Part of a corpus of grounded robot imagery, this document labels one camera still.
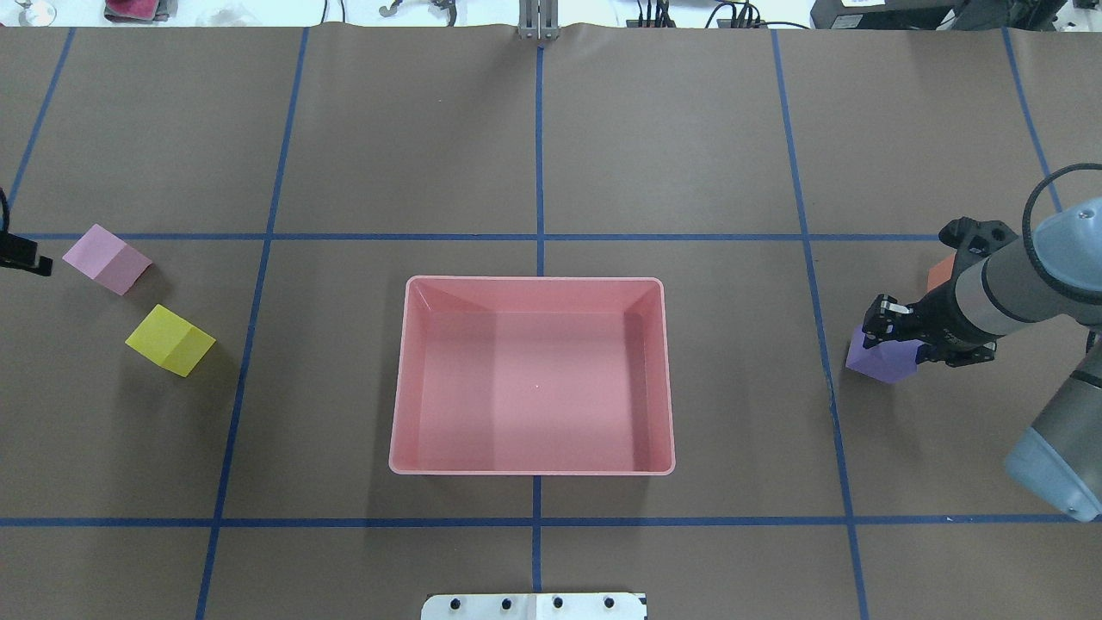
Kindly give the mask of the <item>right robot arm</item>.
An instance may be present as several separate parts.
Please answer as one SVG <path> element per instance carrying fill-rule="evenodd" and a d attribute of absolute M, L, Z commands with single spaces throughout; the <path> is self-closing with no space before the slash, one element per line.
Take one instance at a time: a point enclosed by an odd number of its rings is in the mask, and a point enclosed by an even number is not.
<path fill-rule="evenodd" d="M 996 424 L 988 467 L 1036 502 L 1099 519 L 1099 199 L 1018 224 L 959 217 L 948 258 L 905 297 L 866 307 L 844 356 L 869 404 L 964 431 Z"/>

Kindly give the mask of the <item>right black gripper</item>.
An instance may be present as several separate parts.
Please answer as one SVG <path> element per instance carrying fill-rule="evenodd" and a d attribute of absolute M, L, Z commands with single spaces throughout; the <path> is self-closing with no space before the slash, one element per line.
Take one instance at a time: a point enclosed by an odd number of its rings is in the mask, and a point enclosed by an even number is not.
<path fill-rule="evenodd" d="M 975 348 L 975 330 L 949 293 L 929 293 L 909 305 L 880 294 L 869 303 L 861 334 L 863 349 L 910 361 L 963 356 Z"/>

